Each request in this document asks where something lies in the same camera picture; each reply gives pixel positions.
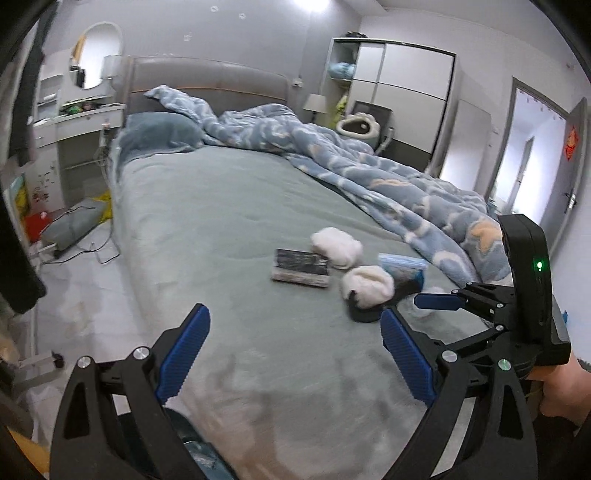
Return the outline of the person right hand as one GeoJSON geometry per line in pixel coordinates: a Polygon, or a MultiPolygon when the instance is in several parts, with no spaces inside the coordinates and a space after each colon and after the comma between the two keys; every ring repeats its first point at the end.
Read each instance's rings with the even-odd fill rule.
{"type": "Polygon", "coordinates": [[[561,417],[581,427],[590,414],[590,373],[570,354],[566,364],[535,367],[531,381],[543,384],[540,413],[546,417],[561,417]]]}

